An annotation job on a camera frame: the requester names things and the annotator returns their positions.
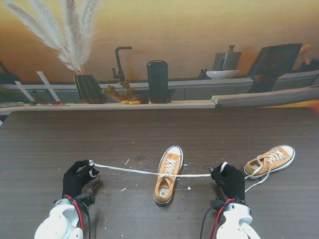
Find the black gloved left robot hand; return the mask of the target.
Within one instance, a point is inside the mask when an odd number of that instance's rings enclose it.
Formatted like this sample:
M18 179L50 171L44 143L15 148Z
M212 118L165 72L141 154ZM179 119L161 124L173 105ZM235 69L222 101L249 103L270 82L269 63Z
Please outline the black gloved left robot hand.
M70 196L75 198L81 195L83 187L94 180L99 171L94 168L92 160L76 161L64 173L62 197Z

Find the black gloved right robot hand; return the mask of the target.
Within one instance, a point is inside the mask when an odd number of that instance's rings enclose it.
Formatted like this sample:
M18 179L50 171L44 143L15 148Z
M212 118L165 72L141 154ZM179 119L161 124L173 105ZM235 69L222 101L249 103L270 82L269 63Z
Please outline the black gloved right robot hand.
M245 201L245 179L243 173L227 162L209 168L211 178L221 187L228 199Z

